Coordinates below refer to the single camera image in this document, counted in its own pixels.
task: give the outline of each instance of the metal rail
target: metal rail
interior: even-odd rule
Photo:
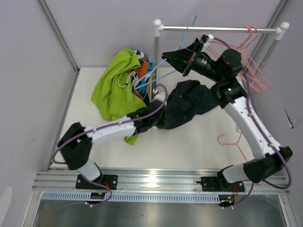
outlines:
[[[103,174],[118,175],[118,185],[115,192],[230,194],[229,192],[203,192],[201,185],[196,183],[200,181],[202,176],[216,176],[217,171],[219,170],[102,169]],[[38,172],[33,190],[72,191],[75,190],[77,176],[78,172],[68,170]],[[271,176],[268,180],[280,186],[286,185],[283,176]],[[251,187],[251,182],[244,182],[244,186],[247,193]],[[77,191],[96,192],[96,190],[79,189]],[[252,194],[266,195],[287,195],[288,193],[288,190],[279,190],[267,184],[255,184],[252,191]]]
[[[163,26],[160,28],[161,31],[185,31],[184,26]],[[249,30],[243,27],[188,27],[189,32],[237,32],[237,33],[248,33]],[[281,31],[276,28],[257,28],[259,33],[262,34],[279,34]]]

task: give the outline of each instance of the black cloth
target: black cloth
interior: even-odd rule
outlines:
[[[198,80],[179,82],[167,99],[164,121],[156,126],[174,129],[192,120],[196,114],[204,114],[218,105],[211,90]]]

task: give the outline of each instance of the lime green shirt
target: lime green shirt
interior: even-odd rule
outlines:
[[[140,67],[137,54],[124,49],[118,52],[107,69],[103,73],[91,96],[104,120],[115,121],[142,107],[146,107],[144,101],[133,94],[132,83],[126,87],[123,85],[128,77],[129,70]],[[125,141],[134,144],[138,135],[126,137]]]

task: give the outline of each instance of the white cable tray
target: white cable tray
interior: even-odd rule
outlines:
[[[68,200],[68,201],[101,201],[90,198],[91,192],[44,192],[43,200]],[[124,193],[113,192],[110,201],[115,202],[175,202],[175,203],[220,203],[218,195],[210,194],[160,194],[160,193]]]

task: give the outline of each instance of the pile of clothes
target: pile of clothes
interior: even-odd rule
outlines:
[[[151,61],[141,51],[124,49],[114,56],[91,96],[104,120],[118,120],[150,103],[148,86],[137,90],[133,86],[151,69]],[[126,137],[125,141],[134,144],[137,137]]]
[[[92,102],[104,120],[115,121],[137,110],[151,109],[148,86],[134,89],[135,83],[152,70],[152,62],[141,51],[124,49],[118,52],[97,83],[91,96]],[[137,86],[147,83],[142,79]],[[192,120],[196,114],[204,114],[218,102],[212,92],[197,80],[179,82],[167,99],[167,104],[157,119],[156,126],[174,129]],[[125,137],[134,144],[138,135]]]

